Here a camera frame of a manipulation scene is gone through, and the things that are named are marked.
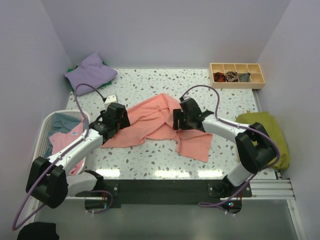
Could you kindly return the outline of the salmon pink t-shirt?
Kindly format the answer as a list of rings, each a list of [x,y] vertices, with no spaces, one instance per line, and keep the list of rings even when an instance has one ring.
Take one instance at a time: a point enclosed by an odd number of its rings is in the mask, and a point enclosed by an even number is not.
[[[208,162],[213,135],[200,130],[174,130],[173,110],[179,101],[161,93],[127,110],[130,126],[121,129],[102,148],[127,148],[142,145],[147,139],[175,140],[179,155]]]

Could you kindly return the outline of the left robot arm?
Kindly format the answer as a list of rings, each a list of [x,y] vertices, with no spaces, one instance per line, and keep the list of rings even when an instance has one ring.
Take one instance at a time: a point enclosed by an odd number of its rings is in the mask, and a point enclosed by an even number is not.
[[[71,170],[89,153],[112,139],[119,130],[130,126],[126,107],[111,103],[88,129],[67,147],[49,158],[37,157],[30,169],[26,193],[54,209],[67,197],[88,192],[99,196],[104,190],[103,177],[86,170],[69,175]]]

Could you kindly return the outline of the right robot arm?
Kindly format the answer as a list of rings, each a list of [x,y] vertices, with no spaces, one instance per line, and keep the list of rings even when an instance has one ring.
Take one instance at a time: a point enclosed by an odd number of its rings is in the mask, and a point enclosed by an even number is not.
[[[236,145],[240,163],[214,187],[221,197],[235,196],[249,178],[279,159],[280,150],[262,124],[236,123],[210,110],[202,112],[193,98],[181,97],[179,105],[173,110],[174,130],[198,130]]]

